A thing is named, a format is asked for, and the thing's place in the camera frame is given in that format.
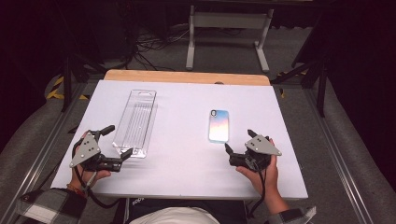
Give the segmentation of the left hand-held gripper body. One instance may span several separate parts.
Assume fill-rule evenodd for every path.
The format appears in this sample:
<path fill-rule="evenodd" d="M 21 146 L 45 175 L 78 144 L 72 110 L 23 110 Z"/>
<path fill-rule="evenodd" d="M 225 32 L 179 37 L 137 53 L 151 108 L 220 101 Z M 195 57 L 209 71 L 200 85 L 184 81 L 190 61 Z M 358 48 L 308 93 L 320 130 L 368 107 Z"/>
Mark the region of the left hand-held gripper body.
<path fill-rule="evenodd" d="M 84 170 L 97 172 L 107 170 L 109 172 L 119 172 L 122 159 L 108 158 L 99 148 L 98 140 L 101 135 L 106 135 L 101 131 L 87 131 L 85 136 L 77 142 L 78 150 L 72 153 L 70 168 L 80 165 Z"/>

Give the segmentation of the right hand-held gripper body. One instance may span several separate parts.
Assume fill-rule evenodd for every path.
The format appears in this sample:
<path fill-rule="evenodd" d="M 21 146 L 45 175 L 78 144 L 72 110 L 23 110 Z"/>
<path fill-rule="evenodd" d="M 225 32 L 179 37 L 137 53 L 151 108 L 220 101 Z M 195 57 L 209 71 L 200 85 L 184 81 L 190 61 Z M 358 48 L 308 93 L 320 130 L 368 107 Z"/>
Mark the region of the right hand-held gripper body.
<path fill-rule="evenodd" d="M 261 172 L 269 166 L 272 155 L 282 155 L 282 152 L 270 142 L 268 137 L 260 134 L 247 141 L 245 146 L 247 150 L 243 154 L 233 152 L 230 156 L 231 166 L 242 166 L 253 172 Z"/>

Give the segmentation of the iridescent blue phone case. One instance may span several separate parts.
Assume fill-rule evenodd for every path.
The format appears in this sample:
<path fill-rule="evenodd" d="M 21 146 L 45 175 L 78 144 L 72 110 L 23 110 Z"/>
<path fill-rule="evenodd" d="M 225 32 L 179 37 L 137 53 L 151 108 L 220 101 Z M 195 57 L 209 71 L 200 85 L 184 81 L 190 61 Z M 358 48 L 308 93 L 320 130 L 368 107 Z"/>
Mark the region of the iridescent blue phone case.
<path fill-rule="evenodd" d="M 229 140 L 228 111 L 217 109 L 210 111 L 208 139 L 216 143 L 226 143 Z"/>

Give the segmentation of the clear plastic tray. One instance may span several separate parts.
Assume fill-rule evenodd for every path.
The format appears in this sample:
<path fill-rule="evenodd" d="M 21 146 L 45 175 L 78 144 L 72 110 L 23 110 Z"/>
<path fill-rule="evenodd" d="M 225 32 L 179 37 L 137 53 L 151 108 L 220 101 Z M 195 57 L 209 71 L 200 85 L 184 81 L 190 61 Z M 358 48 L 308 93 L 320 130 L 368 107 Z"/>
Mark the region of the clear plastic tray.
<path fill-rule="evenodd" d="M 132 90 L 124 107 L 112 146 L 120 153 L 132 150 L 132 158 L 144 159 L 157 112 L 157 92 Z"/>

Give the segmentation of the person's left hand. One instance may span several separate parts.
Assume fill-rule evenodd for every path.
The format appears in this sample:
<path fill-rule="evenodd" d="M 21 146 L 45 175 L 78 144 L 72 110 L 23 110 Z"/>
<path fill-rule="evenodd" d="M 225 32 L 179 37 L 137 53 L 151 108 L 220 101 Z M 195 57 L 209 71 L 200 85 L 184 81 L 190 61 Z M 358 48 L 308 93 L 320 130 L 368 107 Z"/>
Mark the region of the person's left hand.
<path fill-rule="evenodd" d="M 83 171 L 81 168 L 78 168 L 78 172 L 76 172 L 75 170 L 72 171 L 72 179 L 70 181 L 70 185 L 73 189 L 84 190 L 88 182 L 90 182 L 90 187 L 92 188 L 98 180 L 110 176 L 111 173 L 107 170 L 102 170 L 95 173 Z"/>

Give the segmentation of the person's right hand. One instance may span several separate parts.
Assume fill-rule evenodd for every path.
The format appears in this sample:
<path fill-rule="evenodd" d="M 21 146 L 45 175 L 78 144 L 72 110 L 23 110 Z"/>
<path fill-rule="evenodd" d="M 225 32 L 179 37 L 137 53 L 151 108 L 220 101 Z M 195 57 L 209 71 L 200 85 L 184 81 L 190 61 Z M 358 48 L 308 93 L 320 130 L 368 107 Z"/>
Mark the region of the person's right hand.
<path fill-rule="evenodd" d="M 269 166 L 260 174 L 254 173 L 242 166 L 236 167 L 235 170 L 245 176 L 260 195 L 265 194 L 265 197 L 270 197 L 279 194 L 277 187 L 278 170 L 276 162 L 277 156 L 272 156 Z"/>

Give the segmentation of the white work board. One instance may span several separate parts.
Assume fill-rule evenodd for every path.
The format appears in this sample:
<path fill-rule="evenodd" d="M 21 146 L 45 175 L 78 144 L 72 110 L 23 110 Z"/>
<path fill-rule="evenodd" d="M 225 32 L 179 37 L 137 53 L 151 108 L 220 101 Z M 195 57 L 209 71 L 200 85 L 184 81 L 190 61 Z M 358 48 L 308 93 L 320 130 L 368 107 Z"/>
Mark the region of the white work board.
<path fill-rule="evenodd" d="M 254 199 L 257 192 L 229 163 L 222 144 L 208 139 L 209 113 L 229 113 L 229 145 L 245 151 L 249 131 L 270 136 L 281 151 L 278 188 L 286 199 L 307 191 L 275 91 L 270 86 L 102 80 L 76 132 L 117 126 L 133 90 L 156 91 L 148 154 L 125 161 L 93 191 L 114 197 Z"/>

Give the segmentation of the yellow black hazard tape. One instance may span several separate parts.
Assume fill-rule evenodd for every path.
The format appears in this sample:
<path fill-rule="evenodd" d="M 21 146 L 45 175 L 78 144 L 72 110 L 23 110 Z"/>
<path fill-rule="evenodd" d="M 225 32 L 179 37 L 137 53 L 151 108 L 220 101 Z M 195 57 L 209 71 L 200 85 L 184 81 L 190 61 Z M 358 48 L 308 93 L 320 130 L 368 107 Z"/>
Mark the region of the yellow black hazard tape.
<path fill-rule="evenodd" d="M 64 82 L 64 77 L 59 76 L 56 81 L 54 82 L 52 88 L 50 89 L 47 99 L 63 99 L 64 95 L 62 93 L 59 93 L 58 90 L 61 87 L 61 85 Z"/>

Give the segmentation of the person's white clothing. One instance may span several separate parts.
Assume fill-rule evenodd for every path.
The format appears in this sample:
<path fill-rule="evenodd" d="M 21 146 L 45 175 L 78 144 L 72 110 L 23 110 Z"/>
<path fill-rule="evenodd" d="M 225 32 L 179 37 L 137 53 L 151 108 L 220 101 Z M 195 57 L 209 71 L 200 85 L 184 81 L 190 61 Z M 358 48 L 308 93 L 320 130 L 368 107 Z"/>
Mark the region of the person's white clothing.
<path fill-rule="evenodd" d="M 220 224 L 205 209 L 198 207 L 168 207 L 138 217 L 129 224 Z"/>

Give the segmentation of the wooden table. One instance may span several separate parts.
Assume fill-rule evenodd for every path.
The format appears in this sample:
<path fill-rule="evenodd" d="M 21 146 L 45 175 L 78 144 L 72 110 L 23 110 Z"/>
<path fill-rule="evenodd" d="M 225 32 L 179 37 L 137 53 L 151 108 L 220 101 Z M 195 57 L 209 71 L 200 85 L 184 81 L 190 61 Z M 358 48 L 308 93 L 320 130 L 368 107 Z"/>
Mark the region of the wooden table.
<path fill-rule="evenodd" d="M 264 75 L 196 73 L 147 70 L 109 70 L 104 80 L 270 86 Z"/>

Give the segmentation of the dark curtain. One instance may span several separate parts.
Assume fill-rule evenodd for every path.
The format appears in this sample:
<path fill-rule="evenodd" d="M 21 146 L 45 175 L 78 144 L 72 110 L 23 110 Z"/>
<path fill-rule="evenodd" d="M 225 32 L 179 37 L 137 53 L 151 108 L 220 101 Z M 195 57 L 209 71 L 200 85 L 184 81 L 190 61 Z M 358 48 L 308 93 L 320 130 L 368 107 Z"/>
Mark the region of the dark curtain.
<path fill-rule="evenodd" d="M 126 0 L 0 0 L 0 153 L 65 60 L 131 58 L 130 15 Z"/>
<path fill-rule="evenodd" d="M 315 0 L 327 7 L 296 61 L 326 59 L 339 102 L 396 190 L 396 0 Z"/>

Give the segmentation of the aluminium floor rail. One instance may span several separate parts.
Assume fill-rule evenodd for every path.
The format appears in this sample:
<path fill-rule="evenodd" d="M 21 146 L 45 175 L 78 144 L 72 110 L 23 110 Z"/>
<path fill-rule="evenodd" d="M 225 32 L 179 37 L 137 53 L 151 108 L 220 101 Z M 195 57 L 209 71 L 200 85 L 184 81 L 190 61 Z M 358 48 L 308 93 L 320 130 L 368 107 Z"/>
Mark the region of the aluminium floor rail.
<path fill-rule="evenodd" d="M 356 130 L 345 118 L 343 111 L 340 128 L 345 128 L 345 131 L 339 131 L 336 124 L 328 124 L 318 112 L 315 93 L 310 89 L 304 90 L 304 93 L 324 133 L 335 169 L 359 222 L 387 224 L 390 222 L 388 193 L 392 188 L 379 171 Z"/>
<path fill-rule="evenodd" d="M 60 99 L 48 99 L 11 137 L 0 153 L 0 224 L 15 222 L 16 201 L 23 193 L 50 186 L 88 105 L 81 96 L 93 89 L 92 84 L 76 84 L 68 107 Z"/>

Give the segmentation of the white metal table frame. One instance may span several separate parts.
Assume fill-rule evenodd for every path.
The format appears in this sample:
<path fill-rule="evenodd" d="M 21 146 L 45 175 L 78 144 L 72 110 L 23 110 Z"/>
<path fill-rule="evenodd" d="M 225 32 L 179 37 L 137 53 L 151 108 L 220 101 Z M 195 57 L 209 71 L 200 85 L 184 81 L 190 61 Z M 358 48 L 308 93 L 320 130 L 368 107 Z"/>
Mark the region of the white metal table frame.
<path fill-rule="evenodd" d="M 191 71 L 194 64 L 195 29 L 196 28 L 233 28 L 261 30 L 261 37 L 254 42 L 262 71 L 267 73 L 270 68 L 264 54 L 263 45 L 266 40 L 274 10 L 269 9 L 264 14 L 197 12 L 191 6 L 189 16 L 189 45 L 186 59 L 186 69 Z"/>

